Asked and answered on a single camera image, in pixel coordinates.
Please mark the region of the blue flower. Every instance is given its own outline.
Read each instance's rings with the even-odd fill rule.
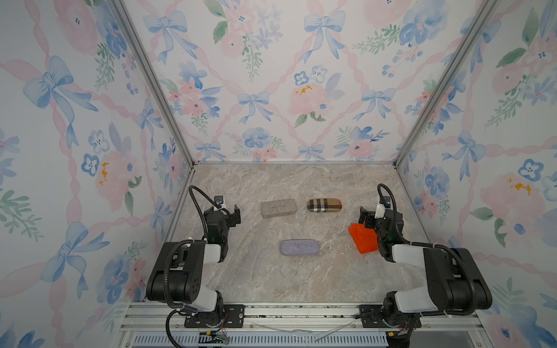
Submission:
[[[4,132],[0,129],[0,157],[5,151],[11,152],[12,154],[18,154],[19,148],[16,145],[19,144],[19,137],[12,136],[8,139],[4,137]]]
[[[279,32],[280,24],[275,24],[273,21],[269,23],[270,35],[273,37],[275,41],[278,41],[282,37],[282,33]]]
[[[357,140],[370,140],[372,137],[368,134],[371,132],[373,128],[365,127],[364,129],[360,130],[360,127],[354,127],[352,132],[350,133],[350,139],[357,141]]]
[[[273,40],[271,40],[269,38],[269,30],[265,28],[265,30],[263,30],[263,28],[259,28],[259,35],[257,35],[257,47],[261,48],[264,47],[265,49],[269,48],[269,43],[273,42]]]
[[[432,197],[438,200],[445,199],[449,191],[449,176],[443,171],[443,168],[434,166],[426,176],[426,186]]]
[[[158,196],[157,207],[155,208],[155,213],[153,214],[153,216],[151,217],[151,221],[149,222],[149,225],[151,226],[151,228],[155,228],[157,226],[157,224],[160,225],[161,239],[164,239],[164,220],[163,220],[162,215],[172,214],[172,210],[170,210],[170,204],[168,204],[166,208],[164,208],[164,209],[163,208],[164,208],[164,201],[161,198],[161,196]]]
[[[532,99],[532,106],[536,105],[538,100],[547,101],[548,98],[545,93],[551,93],[553,91],[553,86],[555,86],[555,81],[549,83],[551,77],[548,77],[544,82],[534,82],[534,90],[525,94],[527,99]]]
[[[275,5],[275,4],[273,4],[272,9],[273,10],[271,12],[271,16],[273,17],[275,22],[279,22],[280,21],[280,15],[282,14],[282,10],[277,11],[277,5]]]
[[[522,167],[519,168],[519,174],[521,177],[524,177],[531,182],[536,182],[541,179],[541,171],[543,168],[543,163],[534,162],[532,158],[528,158],[524,161]]]
[[[310,78],[306,75],[305,71],[302,71],[301,73],[295,73],[294,74],[294,82],[296,83],[296,86],[306,84],[309,81],[310,81]]]
[[[120,33],[120,27],[106,2],[102,1],[96,7],[97,29],[103,38],[106,39],[106,44],[113,55],[120,58],[122,51],[128,50],[128,45],[124,37]]]
[[[267,15],[266,10],[261,9],[257,11],[257,16],[259,17],[259,20],[257,21],[258,24],[263,24],[264,26],[267,25],[265,21],[269,19],[269,16]]]
[[[540,341],[549,347],[557,346],[557,341],[551,332],[536,324],[538,320],[536,309],[520,303],[513,303],[509,305],[508,312],[511,321],[522,332],[532,348],[541,348]]]
[[[117,254],[106,264],[97,282],[97,302],[113,304],[122,294],[122,288],[129,278],[130,260],[128,256]]]
[[[417,44],[433,39],[447,26],[447,7],[444,0],[418,2],[404,15],[406,25],[400,30],[400,42]]]
[[[425,207],[423,206],[423,199],[420,196],[414,197],[414,205],[416,206],[416,210],[418,212],[425,210]]]
[[[271,143],[269,132],[261,127],[248,128],[242,134],[242,137],[244,138],[244,144],[249,148],[258,147],[262,149]]]
[[[102,130],[92,130],[89,135],[89,144],[93,146],[93,151],[98,155],[101,152],[107,152],[110,148],[108,140],[104,138]]]
[[[29,331],[26,333],[19,341],[17,348],[39,348],[44,343],[44,339],[38,339],[33,342],[33,337],[35,336],[35,331]],[[0,348],[13,348],[16,344],[16,333],[14,331],[14,323],[9,326],[9,328],[0,336]]]
[[[205,70],[197,70],[196,66],[191,61],[188,61],[185,65],[180,63],[178,64],[178,67],[180,68],[178,75],[180,75],[185,82],[189,83],[189,80],[193,79],[196,83],[196,88],[203,88],[201,78],[207,76],[207,72]]]
[[[83,156],[83,163],[81,164],[81,170],[89,173],[90,176],[94,177],[97,174],[97,169],[99,168],[99,157],[97,155],[91,156],[90,154],[85,154]]]
[[[557,171],[552,177],[544,177],[541,184],[545,188],[544,197],[550,202],[557,202]]]
[[[323,83],[323,81],[325,81],[325,75],[327,75],[327,69],[323,68],[323,65],[316,65],[311,68],[310,78],[315,80],[315,82],[319,84]]]
[[[462,93],[462,92],[466,91],[466,85],[462,83],[464,81],[465,77],[466,77],[466,70],[462,70],[455,77],[455,79],[451,83],[451,86],[453,87],[453,89],[452,89],[451,93],[449,93],[449,96],[448,96],[449,100],[453,100],[455,98],[456,92]]]

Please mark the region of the metal mounting plate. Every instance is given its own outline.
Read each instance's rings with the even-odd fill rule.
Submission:
[[[224,316],[226,320],[223,327],[231,329],[241,328],[244,320],[244,309],[244,305],[224,305]],[[207,325],[204,322],[196,321],[195,317],[191,317],[185,319],[184,327],[190,329],[206,329]]]

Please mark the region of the marble surface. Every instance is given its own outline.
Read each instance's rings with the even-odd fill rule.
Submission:
[[[210,197],[223,194],[228,209],[237,204],[242,213],[242,223],[230,230],[226,259],[204,266],[203,283],[220,291],[226,302],[382,301],[389,291],[425,284],[419,268],[387,262],[379,251],[360,254],[348,232],[358,222],[360,206],[374,210],[379,183],[395,195],[406,239],[426,241],[392,165],[196,165],[192,184]],[[196,198],[202,210],[210,206],[200,194]],[[296,200],[296,214],[262,218],[261,202],[286,198]],[[338,198],[343,208],[337,213],[309,212],[310,198]],[[174,240],[202,236],[199,215],[188,197]],[[319,254],[281,255],[281,241],[301,238],[319,241]]]

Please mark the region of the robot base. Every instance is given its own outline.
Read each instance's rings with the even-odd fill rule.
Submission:
[[[210,328],[239,328],[243,326],[244,305],[225,305],[222,295],[217,291],[217,304],[212,312],[199,312],[186,318],[184,327],[190,329]]]

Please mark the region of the connector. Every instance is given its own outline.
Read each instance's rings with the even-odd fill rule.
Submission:
[[[385,206],[382,205],[380,202],[377,203],[377,207],[375,207],[375,218],[381,219],[385,216]]]

